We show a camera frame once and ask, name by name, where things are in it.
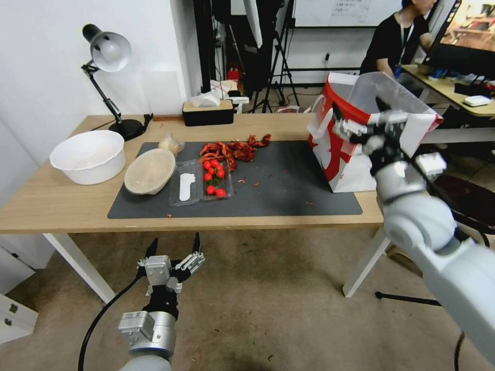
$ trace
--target lamp base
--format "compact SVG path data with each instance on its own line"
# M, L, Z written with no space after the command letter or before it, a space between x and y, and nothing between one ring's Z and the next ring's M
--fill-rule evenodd
M109 130L119 133L125 141L134 139L146 131L146 127L137 120L122 120L122 124L114 123Z

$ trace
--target lamp shade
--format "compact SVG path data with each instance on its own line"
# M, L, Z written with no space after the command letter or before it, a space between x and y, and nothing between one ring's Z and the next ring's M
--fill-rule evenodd
M90 43L91 58L100 70L120 71L129 62L132 49L125 37L114 32L103 32L92 24L84 26L82 34Z

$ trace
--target food debris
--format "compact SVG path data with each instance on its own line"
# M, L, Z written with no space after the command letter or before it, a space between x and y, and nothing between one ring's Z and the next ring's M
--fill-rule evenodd
M200 151L200 161L205 162L212 159L226 161L230 172L237 167L235 160L249 162L254 159L255 149L266 147L270 144L271 135L266 134L262 140L257 141L256 136L250 135L247 142L233 141L225 144L223 142L206 143Z

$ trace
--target tissue box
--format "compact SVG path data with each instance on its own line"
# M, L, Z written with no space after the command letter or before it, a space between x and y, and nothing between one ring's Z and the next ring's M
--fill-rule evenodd
M186 126L223 125L234 122L234 108L230 100L220 101L218 107L195 107L190 102L182 106Z

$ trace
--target whiteboard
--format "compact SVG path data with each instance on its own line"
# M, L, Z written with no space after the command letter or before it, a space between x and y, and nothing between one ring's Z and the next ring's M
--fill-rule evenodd
M401 0L295 0L296 27L376 27Z

